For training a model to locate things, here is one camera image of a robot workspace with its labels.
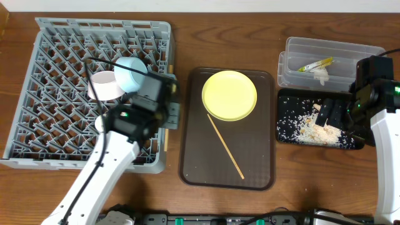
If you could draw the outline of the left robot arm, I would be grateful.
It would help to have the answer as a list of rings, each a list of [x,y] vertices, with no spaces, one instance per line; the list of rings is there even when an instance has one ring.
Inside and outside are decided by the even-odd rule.
[[[119,104],[101,116],[103,132],[89,161],[44,224],[96,223],[121,175],[167,123],[178,88],[175,75],[149,72],[132,104]]]

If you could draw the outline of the yellow round plate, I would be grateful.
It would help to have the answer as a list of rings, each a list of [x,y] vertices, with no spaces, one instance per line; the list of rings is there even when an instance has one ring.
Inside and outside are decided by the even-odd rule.
[[[238,121],[250,115],[258,94],[249,77],[238,71],[220,71],[210,76],[201,91],[206,111],[222,121]]]

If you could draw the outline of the wooden chopstick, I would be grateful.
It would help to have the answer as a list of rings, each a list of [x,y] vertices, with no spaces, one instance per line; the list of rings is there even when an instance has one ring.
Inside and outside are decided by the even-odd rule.
[[[173,73],[173,69],[174,69],[174,66],[173,65],[169,65],[168,66],[168,73]],[[165,129],[165,132],[164,132],[164,152],[167,152],[168,151],[168,144],[169,144],[169,129]]]
[[[214,128],[214,131],[216,132],[219,140],[221,141],[222,145],[224,146],[229,158],[231,159],[232,163],[234,164],[234,167],[236,168],[236,171],[238,172],[238,174],[240,175],[241,179],[245,179],[243,172],[241,171],[240,167],[238,166],[234,156],[232,155],[231,151],[228,148],[228,145],[226,144],[224,138],[222,137],[221,133],[219,132],[217,126],[215,125],[213,119],[211,118],[211,116],[209,114],[207,114],[207,117],[212,125],[212,127]]]

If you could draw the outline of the clear plastic waste bin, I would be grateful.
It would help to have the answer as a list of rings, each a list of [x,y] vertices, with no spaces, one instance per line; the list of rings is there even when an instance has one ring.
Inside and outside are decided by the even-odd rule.
[[[346,92],[356,79],[357,62],[384,51],[384,48],[378,46],[289,37],[285,51],[279,55],[277,83],[282,88]],[[334,62],[325,67],[329,80],[323,86],[319,80],[314,79],[312,72],[298,71],[303,66],[330,57],[333,57]]]

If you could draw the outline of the yellow plastic wrapper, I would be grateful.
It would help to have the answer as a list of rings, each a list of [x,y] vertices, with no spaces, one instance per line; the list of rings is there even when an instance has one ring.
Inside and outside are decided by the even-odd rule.
[[[334,62],[333,57],[329,57],[320,61],[316,61],[314,63],[308,64],[298,69],[299,72],[304,73],[312,73],[315,70],[325,68],[326,66],[330,66]]]

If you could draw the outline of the crumpled white tissue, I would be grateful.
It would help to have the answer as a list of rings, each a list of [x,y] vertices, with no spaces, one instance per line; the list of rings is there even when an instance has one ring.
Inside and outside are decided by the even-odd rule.
[[[323,86],[326,81],[329,80],[329,74],[325,67],[317,69],[312,72],[314,74],[314,79],[319,80],[320,84]]]

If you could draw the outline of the grey plastic dish rack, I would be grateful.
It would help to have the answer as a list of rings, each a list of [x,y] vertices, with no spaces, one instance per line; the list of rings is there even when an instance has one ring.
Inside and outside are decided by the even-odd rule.
[[[88,96],[85,71],[110,70],[121,57],[137,57],[171,76],[174,38],[164,21],[39,17],[40,30],[1,164],[17,169],[82,169],[98,131],[95,120],[121,96],[97,105]]]

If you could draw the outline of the light blue bowl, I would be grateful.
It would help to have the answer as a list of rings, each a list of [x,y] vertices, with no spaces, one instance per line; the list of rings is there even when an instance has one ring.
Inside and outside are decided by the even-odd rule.
[[[126,66],[146,74],[148,72],[146,65],[137,57],[120,57],[116,64]],[[134,71],[114,67],[114,76],[119,87],[126,93],[136,92],[141,88],[145,76]]]

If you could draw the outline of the dark brown serving tray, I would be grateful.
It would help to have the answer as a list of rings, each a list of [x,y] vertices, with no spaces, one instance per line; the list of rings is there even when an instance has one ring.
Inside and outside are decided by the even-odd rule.
[[[244,71],[255,84],[257,103],[250,115],[227,122],[212,117],[245,179],[241,179],[212,127],[201,99],[216,68],[198,67],[187,83],[185,123],[179,162],[181,180],[194,186],[264,191],[275,181],[275,85],[268,72]]]

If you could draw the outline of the white round bowl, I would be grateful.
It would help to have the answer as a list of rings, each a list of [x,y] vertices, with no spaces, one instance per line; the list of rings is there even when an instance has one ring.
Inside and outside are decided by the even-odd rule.
[[[94,89],[88,84],[87,94],[91,99],[109,101],[120,98],[125,92],[116,82],[114,71],[101,71],[90,77]]]

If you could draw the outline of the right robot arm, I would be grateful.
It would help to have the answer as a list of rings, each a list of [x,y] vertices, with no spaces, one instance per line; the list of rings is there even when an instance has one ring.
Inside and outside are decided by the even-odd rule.
[[[378,200],[374,220],[399,224],[399,81],[386,52],[357,62],[350,100],[325,99],[316,119],[376,147]]]

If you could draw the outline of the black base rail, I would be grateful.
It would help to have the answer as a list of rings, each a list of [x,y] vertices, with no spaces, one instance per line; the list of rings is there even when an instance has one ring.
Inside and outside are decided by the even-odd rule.
[[[135,212],[127,205],[117,204],[97,218],[96,224],[132,224],[132,225],[313,225],[313,224],[374,224],[370,216],[349,216],[337,211],[316,208],[306,212],[290,211],[278,207],[261,215],[237,214],[169,214]]]

